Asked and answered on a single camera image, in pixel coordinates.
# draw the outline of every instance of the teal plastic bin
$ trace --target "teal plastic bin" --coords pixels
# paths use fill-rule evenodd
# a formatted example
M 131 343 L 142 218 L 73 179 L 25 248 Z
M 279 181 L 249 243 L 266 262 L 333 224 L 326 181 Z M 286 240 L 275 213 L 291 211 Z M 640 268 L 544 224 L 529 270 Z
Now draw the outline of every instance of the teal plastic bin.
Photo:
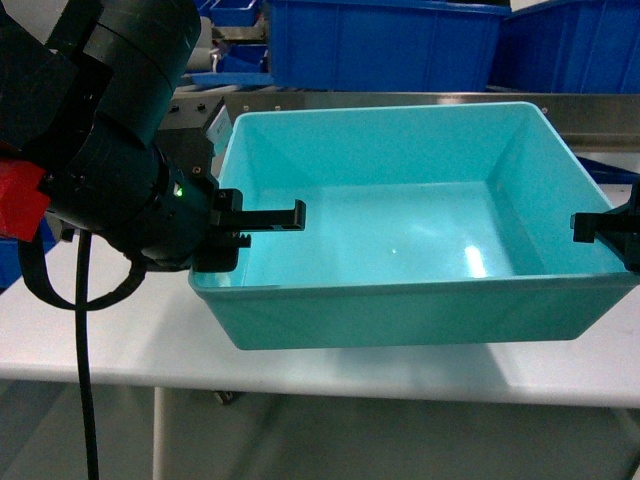
M 242 349 L 573 339 L 640 276 L 570 217 L 611 205 L 526 103 L 252 113 L 220 183 L 307 203 L 190 282 Z

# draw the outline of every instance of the white table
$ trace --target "white table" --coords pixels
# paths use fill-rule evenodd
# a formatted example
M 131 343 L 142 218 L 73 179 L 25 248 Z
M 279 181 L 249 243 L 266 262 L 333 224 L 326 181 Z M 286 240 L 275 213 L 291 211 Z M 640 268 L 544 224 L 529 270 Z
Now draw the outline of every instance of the white table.
M 614 203 L 618 187 L 606 189 Z M 73 298 L 75 244 L 48 256 Z M 128 262 L 94 239 L 91 289 L 112 290 Z M 0 378 L 76 381 L 70 312 L 22 281 L 0 296 Z M 383 398 L 640 407 L 640 288 L 568 342 L 240 351 L 187 283 L 151 273 L 126 301 L 89 316 L 95 383 Z

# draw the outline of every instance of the metal rail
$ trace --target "metal rail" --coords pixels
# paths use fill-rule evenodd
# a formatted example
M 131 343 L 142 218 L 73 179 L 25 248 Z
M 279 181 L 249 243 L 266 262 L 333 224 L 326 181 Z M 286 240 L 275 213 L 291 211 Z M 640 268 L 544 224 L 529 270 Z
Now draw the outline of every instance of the metal rail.
M 640 95 L 573 95 L 541 93 L 352 93 L 309 91 L 180 92 L 174 106 L 181 115 L 165 118 L 162 128 L 197 123 L 199 104 L 217 103 L 224 96 L 232 120 L 245 112 L 313 108 L 445 105 L 530 102 L 545 113 L 574 150 L 640 152 Z

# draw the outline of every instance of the blue plastic crate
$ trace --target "blue plastic crate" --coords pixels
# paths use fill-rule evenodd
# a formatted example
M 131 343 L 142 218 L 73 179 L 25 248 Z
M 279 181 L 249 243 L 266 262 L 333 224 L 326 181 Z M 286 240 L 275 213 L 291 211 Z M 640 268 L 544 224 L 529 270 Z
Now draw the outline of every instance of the blue plastic crate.
M 271 0 L 277 85 L 483 91 L 509 8 L 422 0 Z
M 209 9 L 216 27 L 253 27 L 259 13 L 258 0 L 216 0 Z
M 193 0 L 201 17 L 209 17 L 209 10 L 214 0 Z
M 51 230 L 44 220 L 40 224 L 44 251 L 48 252 L 56 244 Z M 0 238 L 0 288 L 7 288 L 22 276 L 18 261 L 18 242 Z
M 532 92 L 640 93 L 640 2 L 556 0 L 506 19 L 491 83 Z
M 231 45 L 218 63 L 219 72 L 260 73 L 267 71 L 266 45 Z

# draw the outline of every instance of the black cable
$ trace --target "black cable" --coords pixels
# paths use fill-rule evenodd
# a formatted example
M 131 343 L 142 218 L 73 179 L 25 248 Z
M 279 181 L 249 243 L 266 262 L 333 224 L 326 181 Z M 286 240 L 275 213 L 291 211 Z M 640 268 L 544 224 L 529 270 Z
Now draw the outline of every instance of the black cable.
M 89 345 L 87 339 L 87 298 L 89 290 L 89 257 L 91 253 L 91 232 L 80 231 L 78 245 L 78 263 L 76 266 L 76 356 L 78 361 L 78 380 L 82 402 L 82 420 L 84 422 L 84 441 L 87 451 L 87 478 L 98 480 L 98 443 L 96 440 L 96 422 L 91 392 L 91 373 L 89 371 Z
M 58 295 L 51 285 L 44 257 L 40 227 L 38 227 L 32 242 L 18 240 L 18 259 L 20 260 L 24 283 L 31 293 L 54 307 L 65 310 L 76 309 L 74 304 Z M 91 300 L 87 304 L 86 310 L 89 312 L 102 310 L 124 300 L 140 286 L 146 273 L 146 260 L 141 256 L 132 258 L 131 269 L 127 278 L 113 292 Z

